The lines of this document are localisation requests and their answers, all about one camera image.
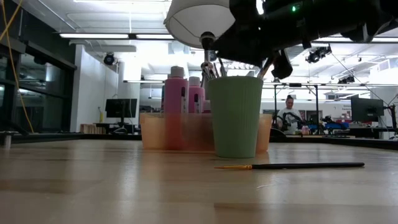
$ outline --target paint bottle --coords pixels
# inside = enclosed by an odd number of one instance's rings
[[[165,149],[183,149],[183,114],[187,110],[188,80],[184,79],[184,69],[175,66],[164,87]]]
[[[301,128],[301,133],[302,133],[303,135],[309,135],[309,134],[310,134],[310,128],[309,128],[308,126],[303,126],[303,127]]]
[[[170,78],[165,82],[164,113],[181,114],[187,112],[188,81],[184,79],[184,69],[174,66]]]
[[[202,113],[205,100],[205,89],[200,87],[199,77],[189,77],[188,112]]]

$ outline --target white lampshade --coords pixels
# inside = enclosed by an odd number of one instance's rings
[[[173,0],[164,24],[176,40],[201,49],[202,33],[218,38],[234,21],[229,0]]]

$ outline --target cup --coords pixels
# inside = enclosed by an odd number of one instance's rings
[[[255,77],[222,77],[208,82],[216,155],[256,155],[263,81]]]

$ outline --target table surface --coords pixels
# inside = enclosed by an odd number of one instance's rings
[[[362,127],[362,128],[358,127],[358,128],[348,128],[348,129],[352,129],[352,130],[355,130],[355,129],[387,130],[387,128],[382,128],[382,127]]]
[[[364,168],[216,170],[285,162]],[[141,142],[16,144],[0,155],[0,222],[393,223],[398,153],[327,144],[271,144],[255,159],[143,151]]]

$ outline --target computer monitor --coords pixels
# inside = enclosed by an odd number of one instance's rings
[[[107,118],[121,118],[122,123],[124,118],[135,118],[137,108],[137,99],[114,99],[106,100],[106,117]]]
[[[377,122],[384,116],[382,100],[351,98],[351,110],[353,121]]]

